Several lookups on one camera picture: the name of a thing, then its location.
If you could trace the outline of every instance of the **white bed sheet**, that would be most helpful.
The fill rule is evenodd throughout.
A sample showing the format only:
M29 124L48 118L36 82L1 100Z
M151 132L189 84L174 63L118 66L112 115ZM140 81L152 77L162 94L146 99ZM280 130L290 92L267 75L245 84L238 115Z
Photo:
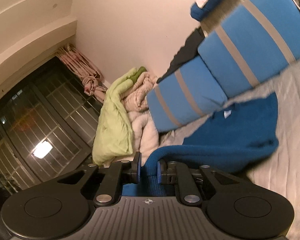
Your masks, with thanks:
M300 240L300 61L288 67L279 76L232 99L242 102L266 97L273 91L278 98L276 135L279 147L272 156L248 172L257 185L286 197L294 207L295 218L287 234L290 240ZM180 145L207 117L198 119L171 132L160 146Z

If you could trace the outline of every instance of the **light green quilt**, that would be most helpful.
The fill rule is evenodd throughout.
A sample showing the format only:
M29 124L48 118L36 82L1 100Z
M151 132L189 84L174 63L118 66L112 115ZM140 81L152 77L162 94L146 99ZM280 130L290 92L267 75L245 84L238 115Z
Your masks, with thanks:
M136 72L136 68L131 69L114 81L106 92L92 148L93 161L98 165L117 156L133 153L132 127L127 112L120 102L120 94L133 85L129 77Z

